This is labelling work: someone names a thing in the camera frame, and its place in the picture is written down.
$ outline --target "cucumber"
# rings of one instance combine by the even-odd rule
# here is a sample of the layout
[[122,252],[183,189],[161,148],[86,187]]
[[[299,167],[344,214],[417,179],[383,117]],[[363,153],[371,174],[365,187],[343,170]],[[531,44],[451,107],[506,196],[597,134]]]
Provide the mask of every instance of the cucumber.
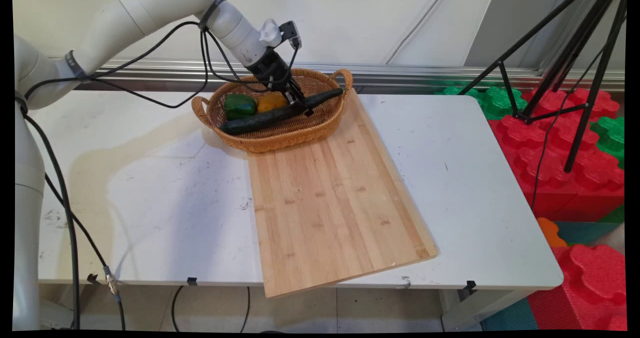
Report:
[[[343,94],[342,88],[336,88],[335,90],[325,91],[311,97],[307,97],[304,101],[309,108],[314,108],[326,100],[338,97],[341,94]],[[242,133],[258,131],[259,129],[266,128],[272,124],[280,122],[281,120],[295,117],[298,114],[299,113],[295,113],[295,111],[289,106],[285,106],[275,108],[274,110],[266,111],[264,113],[259,113],[258,115],[253,115],[251,117],[227,121],[220,126],[220,129],[222,132],[228,133],[229,135],[240,135]]]

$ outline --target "white table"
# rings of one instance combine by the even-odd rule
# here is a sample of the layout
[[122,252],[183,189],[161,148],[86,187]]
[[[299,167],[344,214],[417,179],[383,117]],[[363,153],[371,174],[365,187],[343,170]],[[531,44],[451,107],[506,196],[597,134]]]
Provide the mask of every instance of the white table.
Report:
[[[188,95],[147,94],[167,103]],[[443,324],[455,331],[562,283],[563,273],[475,99],[360,97],[439,254],[337,287],[459,290],[475,281],[478,291],[461,303],[443,295]],[[224,145],[189,104],[169,110],[125,92],[73,91],[30,115],[50,138],[74,213],[119,281],[263,283],[247,156]],[[47,188],[42,283],[71,282],[65,221]],[[77,235],[80,279],[103,279],[89,243],[79,230]]]

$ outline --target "black clip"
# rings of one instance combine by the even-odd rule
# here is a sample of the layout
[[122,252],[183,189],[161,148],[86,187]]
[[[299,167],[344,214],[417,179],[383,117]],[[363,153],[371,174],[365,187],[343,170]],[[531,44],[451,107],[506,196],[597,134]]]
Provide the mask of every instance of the black clip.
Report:
[[98,282],[98,275],[97,274],[89,274],[89,277],[86,278],[87,282],[92,283],[92,284],[97,284],[98,286],[102,286],[102,283]]
[[201,29],[201,31],[206,31],[208,29],[207,27],[207,21],[209,20],[209,18],[211,17],[211,13],[213,13],[216,8],[218,6],[220,6],[220,3],[224,2],[226,0],[214,0],[213,3],[211,3],[211,6],[209,6],[204,15],[202,15],[202,19],[200,20],[200,22],[198,23],[198,27]]
[[475,281],[467,281],[466,282],[466,287],[464,287],[462,290],[465,290],[469,293],[469,295],[474,294],[475,291],[472,291],[473,288],[476,287],[476,282]]

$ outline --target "wooden cutting board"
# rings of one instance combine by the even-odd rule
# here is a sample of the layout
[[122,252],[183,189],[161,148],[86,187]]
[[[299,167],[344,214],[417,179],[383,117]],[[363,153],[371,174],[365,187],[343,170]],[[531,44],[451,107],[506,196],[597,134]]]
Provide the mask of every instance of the wooden cutting board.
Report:
[[249,154],[266,297],[434,258],[434,241],[354,90],[329,138]]

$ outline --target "white wall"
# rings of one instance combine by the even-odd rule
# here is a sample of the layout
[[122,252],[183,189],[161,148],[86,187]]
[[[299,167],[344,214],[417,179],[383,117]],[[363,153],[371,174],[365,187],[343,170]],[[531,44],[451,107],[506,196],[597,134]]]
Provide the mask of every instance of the white wall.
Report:
[[[491,0],[473,45],[466,57],[466,66],[487,67],[517,42],[530,29],[564,0]],[[571,17],[579,1],[525,42],[504,63],[506,67],[538,69],[558,34]]]
[[[112,0],[13,0],[14,33],[50,56],[78,45],[91,17]],[[297,62],[384,63],[433,0],[228,0],[256,27],[267,18],[294,20],[301,32]],[[462,65],[490,0],[441,0],[404,44],[393,64]],[[133,58],[160,40],[173,25],[122,51]],[[195,26],[178,31],[149,58],[199,60]],[[285,58],[291,47],[278,48]],[[222,57],[211,47],[212,59]]]
[[[587,44],[584,45],[580,56],[576,59],[573,67],[574,69],[586,69],[589,63],[594,59],[596,54],[602,49],[602,46],[607,41],[609,36],[609,31],[611,30],[611,24],[613,24],[613,19],[616,15],[616,11],[618,10],[618,4],[620,0],[613,0],[611,4],[606,9],[606,12],[602,16],[600,23],[596,27],[596,29],[591,34],[591,37],[587,41]],[[625,58],[626,58],[626,49],[627,49],[627,23],[626,21],[622,24],[620,28],[620,33],[617,34],[616,44],[613,47],[613,52],[611,53],[611,58],[608,61],[608,65],[606,65],[607,70],[624,70],[625,69]],[[595,70],[598,67],[598,63],[595,63],[591,68]]]

